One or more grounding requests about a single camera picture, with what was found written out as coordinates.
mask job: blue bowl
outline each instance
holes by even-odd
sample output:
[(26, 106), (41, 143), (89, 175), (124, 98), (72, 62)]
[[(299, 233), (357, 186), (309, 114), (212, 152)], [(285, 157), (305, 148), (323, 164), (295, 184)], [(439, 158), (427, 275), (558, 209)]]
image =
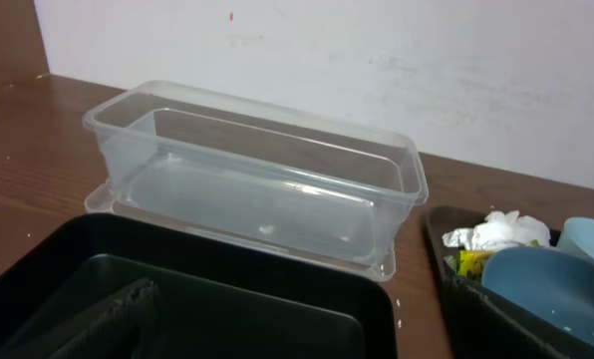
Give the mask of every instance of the blue bowl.
[(495, 254), (482, 284), (594, 345), (594, 263), (552, 249), (517, 247)]

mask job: rectangular transparent container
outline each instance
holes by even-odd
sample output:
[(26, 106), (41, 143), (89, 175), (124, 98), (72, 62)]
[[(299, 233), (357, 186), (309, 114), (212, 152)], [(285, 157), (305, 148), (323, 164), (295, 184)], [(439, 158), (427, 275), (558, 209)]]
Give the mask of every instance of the rectangular transparent container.
[(374, 280), (394, 274), (397, 231), (428, 197), (405, 136), (188, 86), (143, 84), (84, 125), (109, 171), (88, 212)]

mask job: wooden table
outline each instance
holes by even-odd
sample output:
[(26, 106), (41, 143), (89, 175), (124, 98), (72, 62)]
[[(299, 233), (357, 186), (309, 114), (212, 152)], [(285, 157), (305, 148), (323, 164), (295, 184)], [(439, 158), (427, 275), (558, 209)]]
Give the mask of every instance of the wooden table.
[[(49, 76), (0, 89), (0, 274), (67, 219), (107, 178), (95, 135), (82, 115), (121, 90)], [(451, 357), (423, 244), (422, 216), (450, 204), (482, 212), (519, 209), (553, 228), (574, 215), (594, 217), (594, 190), (422, 157), (430, 199), (396, 241), (397, 273), (384, 288), (400, 319), (401, 358)]]

